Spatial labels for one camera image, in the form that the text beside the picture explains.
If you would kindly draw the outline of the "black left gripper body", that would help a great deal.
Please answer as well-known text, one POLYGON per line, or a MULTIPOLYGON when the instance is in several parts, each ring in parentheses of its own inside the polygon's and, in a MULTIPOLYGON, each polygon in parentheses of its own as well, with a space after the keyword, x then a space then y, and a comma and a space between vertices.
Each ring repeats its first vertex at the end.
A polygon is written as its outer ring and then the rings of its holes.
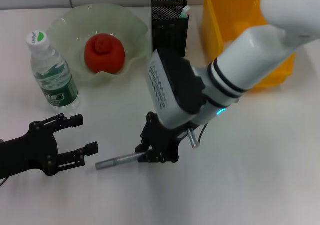
POLYGON ((54 176, 59 172, 58 158, 53 132, 35 121, 22 137, 0 144, 0 176, 11 177, 34 169, 54 176))

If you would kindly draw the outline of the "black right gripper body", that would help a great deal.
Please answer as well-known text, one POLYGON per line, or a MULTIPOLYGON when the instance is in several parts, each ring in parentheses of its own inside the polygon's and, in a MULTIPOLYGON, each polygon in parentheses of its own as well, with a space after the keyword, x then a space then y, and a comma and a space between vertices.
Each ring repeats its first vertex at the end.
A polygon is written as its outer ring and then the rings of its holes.
POLYGON ((145 153, 159 153, 160 163, 176 163, 179 160, 179 145, 186 137, 187 129, 187 123, 175 129, 168 129, 162 125, 156 113, 149 112, 140 135, 141 144, 150 145, 145 153))

